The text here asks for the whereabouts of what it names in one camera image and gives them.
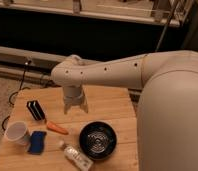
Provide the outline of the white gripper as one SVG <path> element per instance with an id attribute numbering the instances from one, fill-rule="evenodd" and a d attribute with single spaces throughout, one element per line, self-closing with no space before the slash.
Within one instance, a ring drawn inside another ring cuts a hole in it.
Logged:
<path id="1" fill-rule="evenodd" d="M 88 113 L 88 105 L 85 103 L 85 93 L 82 86 L 65 86 L 63 88 L 63 100 L 64 100 L 64 114 L 67 114 L 70 110 L 70 106 L 81 106 L 80 108 Z"/>

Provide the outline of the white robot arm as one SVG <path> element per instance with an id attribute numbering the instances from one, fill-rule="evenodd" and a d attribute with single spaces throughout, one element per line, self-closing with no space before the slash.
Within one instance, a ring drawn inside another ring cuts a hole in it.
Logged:
<path id="1" fill-rule="evenodd" d="M 137 89 L 139 171 L 198 171 L 198 52 L 156 52 L 86 65 L 71 55 L 51 71 L 67 105 L 84 85 Z"/>

